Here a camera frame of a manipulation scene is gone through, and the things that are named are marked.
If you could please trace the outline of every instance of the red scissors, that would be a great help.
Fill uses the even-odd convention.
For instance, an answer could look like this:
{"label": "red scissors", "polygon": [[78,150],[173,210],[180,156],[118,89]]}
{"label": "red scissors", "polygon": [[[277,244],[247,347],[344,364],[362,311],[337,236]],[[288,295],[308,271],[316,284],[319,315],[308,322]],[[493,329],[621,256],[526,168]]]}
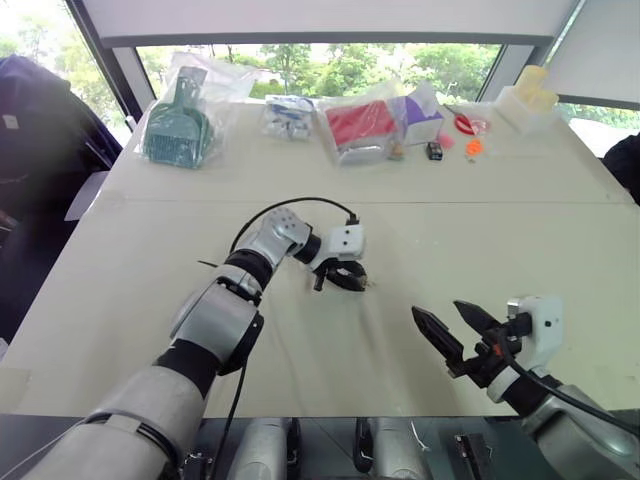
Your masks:
{"label": "red scissors", "polygon": [[472,121],[469,120],[469,117],[460,112],[456,112],[449,105],[443,105],[443,107],[453,113],[453,124],[459,132],[462,132],[465,135],[474,136],[480,131],[485,131],[488,128],[488,122],[486,120],[479,119],[472,123]]}

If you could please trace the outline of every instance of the white wall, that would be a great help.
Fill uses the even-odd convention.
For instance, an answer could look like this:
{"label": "white wall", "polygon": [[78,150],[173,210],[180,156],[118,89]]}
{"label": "white wall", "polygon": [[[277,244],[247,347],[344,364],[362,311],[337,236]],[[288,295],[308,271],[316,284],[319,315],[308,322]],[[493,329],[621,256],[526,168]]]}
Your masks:
{"label": "white wall", "polygon": [[558,94],[640,103],[640,0],[588,0],[546,84]]}
{"label": "white wall", "polygon": [[476,32],[555,35],[573,0],[85,0],[99,35]]}

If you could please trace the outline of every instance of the yellow object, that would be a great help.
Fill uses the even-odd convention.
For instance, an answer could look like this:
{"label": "yellow object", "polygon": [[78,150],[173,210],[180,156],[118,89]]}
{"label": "yellow object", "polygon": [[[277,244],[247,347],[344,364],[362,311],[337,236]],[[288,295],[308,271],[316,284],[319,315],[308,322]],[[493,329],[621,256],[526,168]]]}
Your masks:
{"label": "yellow object", "polygon": [[546,68],[537,65],[527,65],[522,70],[515,84],[516,95],[520,97],[523,102],[529,103],[535,93],[542,88],[542,82],[547,78],[547,75],[549,75],[549,71]]}
{"label": "yellow object", "polygon": [[551,111],[558,99],[558,95],[549,90],[538,90],[529,100],[529,106],[536,113],[546,113]]}

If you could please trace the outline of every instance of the red object in bag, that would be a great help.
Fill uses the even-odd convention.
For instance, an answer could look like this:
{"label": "red object in bag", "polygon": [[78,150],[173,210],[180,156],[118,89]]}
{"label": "red object in bag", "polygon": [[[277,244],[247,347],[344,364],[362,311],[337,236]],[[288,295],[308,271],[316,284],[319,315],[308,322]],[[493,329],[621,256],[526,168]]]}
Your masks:
{"label": "red object in bag", "polygon": [[326,115],[338,146],[363,138],[388,135],[397,130],[391,112],[382,100],[357,107],[331,108]]}

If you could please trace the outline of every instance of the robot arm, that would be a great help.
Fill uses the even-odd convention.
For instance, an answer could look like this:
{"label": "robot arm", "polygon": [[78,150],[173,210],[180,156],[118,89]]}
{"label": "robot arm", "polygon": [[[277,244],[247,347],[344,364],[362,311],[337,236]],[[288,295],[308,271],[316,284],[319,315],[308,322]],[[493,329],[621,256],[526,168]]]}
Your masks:
{"label": "robot arm", "polygon": [[[499,323],[477,305],[462,301],[454,304],[464,321],[482,337],[475,346],[477,356],[467,360],[462,356],[462,344],[435,315],[417,307],[412,309],[418,328],[445,357],[453,378],[468,375],[478,387],[487,388],[491,400],[506,401],[523,417],[524,431],[533,437],[563,478],[640,478],[637,436],[576,408],[544,388],[547,385],[561,396],[568,396],[569,401],[578,400],[610,416],[580,389],[563,385],[546,370],[547,362],[562,344],[559,298],[510,300],[505,323]],[[513,357],[517,357],[517,364],[508,361]],[[520,372],[512,368],[518,365]]]}
{"label": "robot arm", "polygon": [[[185,303],[169,348],[113,390],[25,478],[174,478],[216,375],[246,362],[264,323],[258,311],[262,293],[285,257],[295,257],[321,278],[364,289],[366,276],[356,262],[364,249],[362,226],[334,228],[325,238],[311,230],[287,208],[270,211]],[[345,264],[351,273],[341,272]]]}

